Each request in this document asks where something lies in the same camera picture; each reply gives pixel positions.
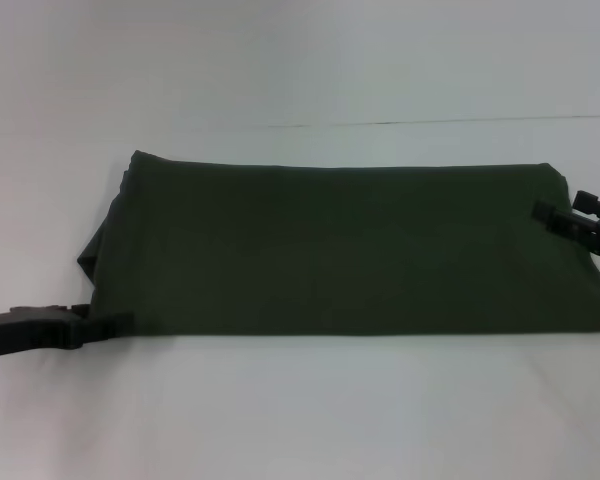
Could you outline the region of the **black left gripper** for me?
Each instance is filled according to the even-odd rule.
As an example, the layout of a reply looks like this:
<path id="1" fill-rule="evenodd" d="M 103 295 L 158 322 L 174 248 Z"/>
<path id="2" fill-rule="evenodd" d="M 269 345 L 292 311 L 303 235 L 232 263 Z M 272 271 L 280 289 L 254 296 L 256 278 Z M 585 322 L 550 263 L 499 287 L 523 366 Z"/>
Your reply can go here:
<path id="1" fill-rule="evenodd" d="M 133 334 L 133 315 L 86 318 L 88 304 L 12 307 L 0 313 L 0 356 L 36 349 L 74 350 Z"/>

